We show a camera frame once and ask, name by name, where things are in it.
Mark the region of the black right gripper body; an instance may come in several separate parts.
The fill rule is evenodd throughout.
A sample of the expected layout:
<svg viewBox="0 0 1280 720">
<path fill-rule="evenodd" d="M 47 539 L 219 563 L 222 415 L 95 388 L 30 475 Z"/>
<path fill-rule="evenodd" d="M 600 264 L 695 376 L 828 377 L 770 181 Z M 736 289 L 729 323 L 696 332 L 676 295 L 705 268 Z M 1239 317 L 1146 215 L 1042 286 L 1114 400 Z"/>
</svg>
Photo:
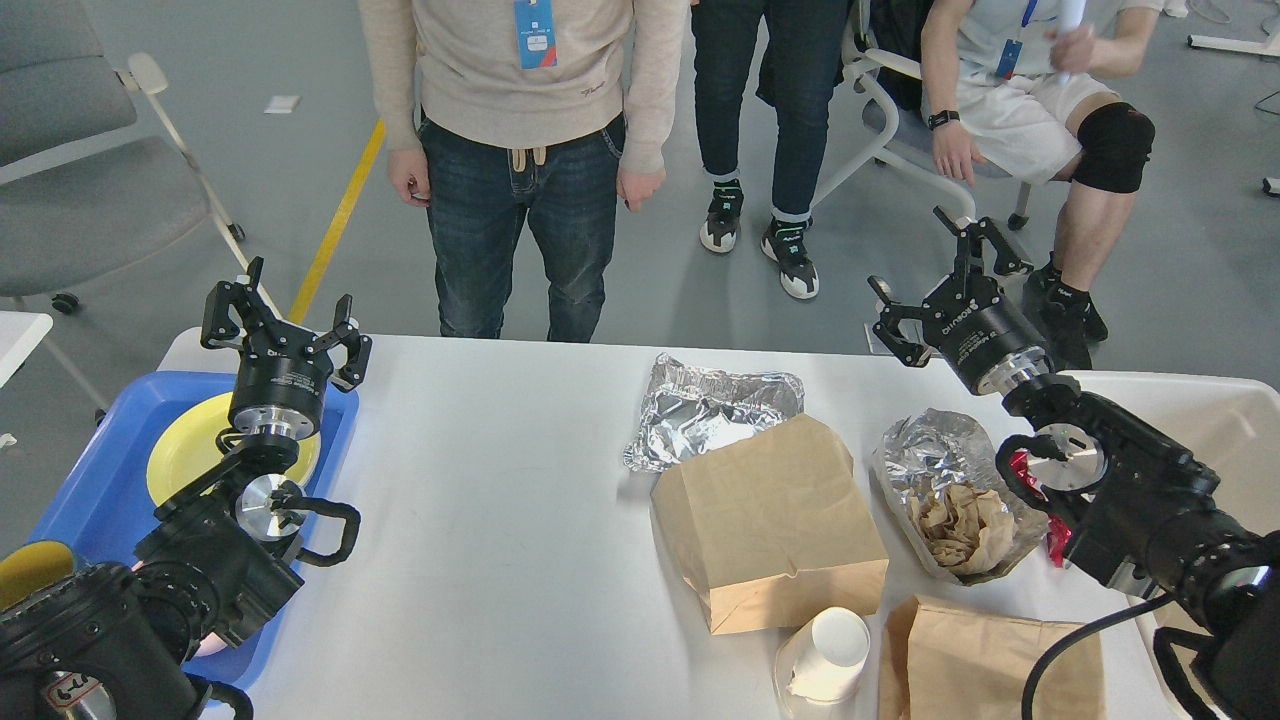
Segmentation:
<svg viewBox="0 0 1280 720">
<path fill-rule="evenodd" d="M 987 275 L 945 277 L 923 302 L 923 338 L 974 396 L 1007 395 L 1055 372 L 1043 336 Z"/>
</svg>

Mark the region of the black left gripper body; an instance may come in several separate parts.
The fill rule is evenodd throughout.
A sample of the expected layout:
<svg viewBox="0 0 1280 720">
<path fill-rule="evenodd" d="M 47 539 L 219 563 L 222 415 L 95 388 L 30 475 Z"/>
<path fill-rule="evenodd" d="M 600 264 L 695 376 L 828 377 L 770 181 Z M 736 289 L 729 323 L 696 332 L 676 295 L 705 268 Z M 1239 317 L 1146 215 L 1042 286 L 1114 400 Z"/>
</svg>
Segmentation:
<svg viewBox="0 0 1280 720">
<path fill-rule="evenodd" d="M 320 429 L 325 384 L 333 373 L 326 356 L 294 357 L 243 347 L 228 411 L 241 434 L 268 433 L 296 441 Z"/>
</svg>

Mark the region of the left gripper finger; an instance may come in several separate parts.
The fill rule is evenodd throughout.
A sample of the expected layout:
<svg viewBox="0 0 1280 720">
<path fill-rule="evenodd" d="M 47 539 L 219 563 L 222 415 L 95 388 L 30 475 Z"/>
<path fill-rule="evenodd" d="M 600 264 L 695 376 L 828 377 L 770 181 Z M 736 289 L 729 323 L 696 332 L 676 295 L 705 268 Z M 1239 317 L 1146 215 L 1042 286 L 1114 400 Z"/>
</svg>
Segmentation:
<svg viewBox="0 0 1280 720">
<path fill-rule="evenodd" d="M 337 346 L 346 350 L 346 361 L 340 366 L 334 365 L 330 375 L 330 382 L 340 392 L 351 392 L 364 382 L 372 350 L 372 338 L 360 332 L 352 306 L 353 296 L 344 293 L 335 304 L 333 328 L 315 338 L 315 357 L 328 357 L 328 351 Z"/>
<path fill-rule="evenodd" d="M 260 291 L 265 259 L 255 258 L 244 275 L 220 281 L 205 302 L 200 343 L 205 348 L 236 348 L 265 354 L 285 348 L 283 320 Z"/>
</svg>

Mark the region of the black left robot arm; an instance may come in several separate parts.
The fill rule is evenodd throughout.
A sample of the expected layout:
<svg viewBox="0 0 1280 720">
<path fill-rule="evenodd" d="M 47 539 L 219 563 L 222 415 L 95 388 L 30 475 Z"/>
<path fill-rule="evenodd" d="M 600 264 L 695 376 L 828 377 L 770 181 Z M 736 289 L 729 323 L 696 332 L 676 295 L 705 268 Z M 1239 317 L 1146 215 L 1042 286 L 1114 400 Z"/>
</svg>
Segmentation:
<svg viewBox="0 0 1280 720">
<path fill-rule="evenodd" d="M 358 510 L 287 473 L 320 432 L 326 387 L 364 382 L 372 340 L 349 295 L 326 333 L 280 319 L 262 265 L 207 297 L 201 345 L 239 355 L 221 456 L 156 506 L 137 564 L 68 564 L 4 588 L 4 717 L 197 719 L 216 700 L 251 719 L 243 691 L 186 664 L 210 635 L 233 648 L 271 621 L 303 584 L 294 562 L 351 556 Z"/>
</svg>

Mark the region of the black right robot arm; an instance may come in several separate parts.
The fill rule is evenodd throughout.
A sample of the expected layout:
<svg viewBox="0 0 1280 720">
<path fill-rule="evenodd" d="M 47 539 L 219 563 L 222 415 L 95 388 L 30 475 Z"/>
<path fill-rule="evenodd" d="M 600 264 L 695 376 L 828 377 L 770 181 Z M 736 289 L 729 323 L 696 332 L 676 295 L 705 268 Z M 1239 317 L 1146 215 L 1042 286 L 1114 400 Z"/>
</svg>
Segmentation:
<svg viewBox="0 0 1280 720">
<path fill-rule="evenodd" d="M 1105 628 L 1179 603 L 1201 633 L 1161 626 L 1155 659 L 1193 719 L 1279 715 L 1277 534 L 1258 536 L 1221 511 L 1219 475 L 1193 452 L 1068 374 L 1055 341 L 1010 301 L 1000 278 L 1028 272 L 988 218 L 948 223 L 954 269 L 920 305 L 878 275 L 873 331 L 906 366 L 940 354 L 973 395 L 997 393 L 1032 436 L 1007 437 L 995 468 L 1027 506 L 1070 532 L 1066 560 L 1102 585 L 1142 597 L 1057 642 L 1025 680 L 1020 712 L 1050 664 Z"/>
</svg>

